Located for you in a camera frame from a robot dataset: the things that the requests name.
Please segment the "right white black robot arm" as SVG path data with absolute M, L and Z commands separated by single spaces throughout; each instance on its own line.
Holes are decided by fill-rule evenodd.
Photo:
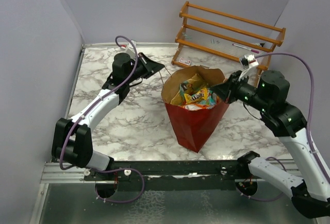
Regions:
M 294 207 L 306 218 L 329 216 L 329 183 L 321 171 L 325 163 L 312 153 L 307 138 L 307 121 L 302 112 L 286 101 L 290 83 L 279 71 L 263 72 L 257 87 L 240 79 L 234 72 L 221 84 L 210 89 L 231 104 L 236 100 L 258 110 L 261 121 L 291 154 L 301 176 L 291 175 L 273 166 L 259 154 L 250 151 L 238 159 L 237 173 L 242 178 L 251 175 L 262 178 L 291 199 Z

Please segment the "teal Fox's candy packet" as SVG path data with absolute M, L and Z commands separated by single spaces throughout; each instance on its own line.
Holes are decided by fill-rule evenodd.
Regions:
M 202 82 L 201 85 L 193 86 L 192 83 L 188 83 L 187 81 L 180 84 L 179 87 L 179 94 L 182 98 L 182 105 L 187 105 L 184 94 L 194 94 L 199 91 L 201 88 L 208 88 L 209 89 L 209 97 L 207 100 L 202 100 L 196 104 L 202 105 L 216 105 L 218 103 L 218 98 L 213 96 L 213 91 L 209 88 L 209 85 L 206 82 Z

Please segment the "orange snack packet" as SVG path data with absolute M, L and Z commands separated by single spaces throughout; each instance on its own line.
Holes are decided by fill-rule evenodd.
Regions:
M 197 111 L 197 110 L 212 109 L 215 106 L 216 105 L 202 105 L 202 104 L 192 103 L 192 104 L 183 105 L 183 106 L 181 106 L 181 108 L 183 108 L 185 110 L 189 110 L 189 111 Z

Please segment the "red paper bag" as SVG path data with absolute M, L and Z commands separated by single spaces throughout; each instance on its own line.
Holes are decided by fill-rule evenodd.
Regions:
M 225 76 L 218 68 L 204 68 L 191 66 L 174 72 L 163 84 L 161 97 L 166 107 L 170 123 L 178 143 L 194 152 L 199 152 L 210 138 L 229 105 L 218 98 L 218 103 L 212 109 L 189 111 L 170 104 L 172 98 L 178 93 L 179 85 L 198 73 L 209 87 L 223 83 Z

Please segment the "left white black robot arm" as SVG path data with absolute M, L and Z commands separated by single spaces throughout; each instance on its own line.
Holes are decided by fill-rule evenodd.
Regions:
M 79 168 L 92 168 L 103 180 L 113 176 L 113 158 L 97 152 L 92 145 L 92 132 L 100 121 L 128 95 L 133 81 L 148 79 L 164 65 L 138 53 L 132 59 L 127 53 L 118 53 L 112 63 L 112 72 L 97 97 L 70 119 L 61 118 L 55 126 L 52 156 L 61 162 Z

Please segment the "yellow M&Ms packet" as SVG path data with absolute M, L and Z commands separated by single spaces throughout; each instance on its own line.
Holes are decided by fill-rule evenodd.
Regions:
M 184 98 L 186 101 L 186 104 L 193 104 L 198 103 L 202 100 L 207 100 L 209 97 L 209 89 L 208 88 L 201 88 L 196 93 L 190 95 L 190 94 L 184 94 Z

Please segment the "gold chips bag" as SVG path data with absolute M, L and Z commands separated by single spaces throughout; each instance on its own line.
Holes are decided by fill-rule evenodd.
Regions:
M 192 78 L 179 85 L 178 93 L 172 98 L 170 104 L 184 106 L 198 104 L 208 98 L 208 83 L 196 73 Z

